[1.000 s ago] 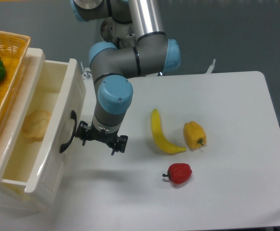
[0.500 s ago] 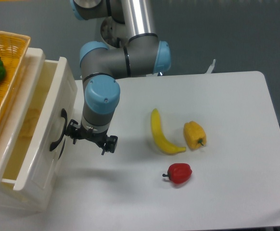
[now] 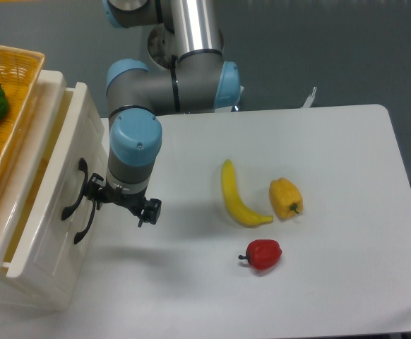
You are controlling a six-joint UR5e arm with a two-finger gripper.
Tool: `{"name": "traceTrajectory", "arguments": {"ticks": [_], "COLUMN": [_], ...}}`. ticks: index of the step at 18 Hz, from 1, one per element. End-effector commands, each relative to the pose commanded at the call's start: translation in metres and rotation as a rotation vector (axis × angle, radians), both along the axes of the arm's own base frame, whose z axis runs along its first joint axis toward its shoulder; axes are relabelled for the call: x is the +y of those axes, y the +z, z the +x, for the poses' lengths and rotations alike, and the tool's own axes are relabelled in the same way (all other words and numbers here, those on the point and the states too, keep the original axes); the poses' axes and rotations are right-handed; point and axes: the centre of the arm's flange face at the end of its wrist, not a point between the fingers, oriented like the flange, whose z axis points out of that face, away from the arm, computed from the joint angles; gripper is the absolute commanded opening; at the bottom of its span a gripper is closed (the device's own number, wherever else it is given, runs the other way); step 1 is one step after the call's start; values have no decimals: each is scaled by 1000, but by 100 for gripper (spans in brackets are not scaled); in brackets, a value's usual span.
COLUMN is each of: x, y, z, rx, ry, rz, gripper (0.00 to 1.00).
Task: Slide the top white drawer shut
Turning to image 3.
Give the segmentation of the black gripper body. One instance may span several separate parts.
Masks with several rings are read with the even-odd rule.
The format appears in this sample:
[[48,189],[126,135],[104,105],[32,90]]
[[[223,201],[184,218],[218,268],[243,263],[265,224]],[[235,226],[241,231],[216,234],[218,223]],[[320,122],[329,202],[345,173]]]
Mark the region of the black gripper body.
[[137,217],[143,207],[143,202],[146,199],[145,189],[135,194],[130,193],[129,190],[122,185],[118,184],[117,186],[112,186],[107,180],[102,178],[97,173],[94,173],[88,180],[86,188],[88,186],[101,186],[105,195],[104,204],[112,203],[116,206],[125,208]]

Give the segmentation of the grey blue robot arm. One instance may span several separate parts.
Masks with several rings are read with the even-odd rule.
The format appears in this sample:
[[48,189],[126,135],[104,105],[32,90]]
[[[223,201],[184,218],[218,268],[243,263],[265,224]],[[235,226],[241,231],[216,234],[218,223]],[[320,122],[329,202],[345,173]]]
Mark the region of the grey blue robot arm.
[[105,1],[109,21],[120,28],[154,25],[173,38],[168,65],[153,73],[139,60],[122,59],[107,71],[109,112],[107,174],[83,182],[83,196],[99,210],[112,203],[140,223],[155,224],[161,202],[145,192],[162,145],[159,116],[210,112],[238,103],[237,65],[225,61],[213,1]]

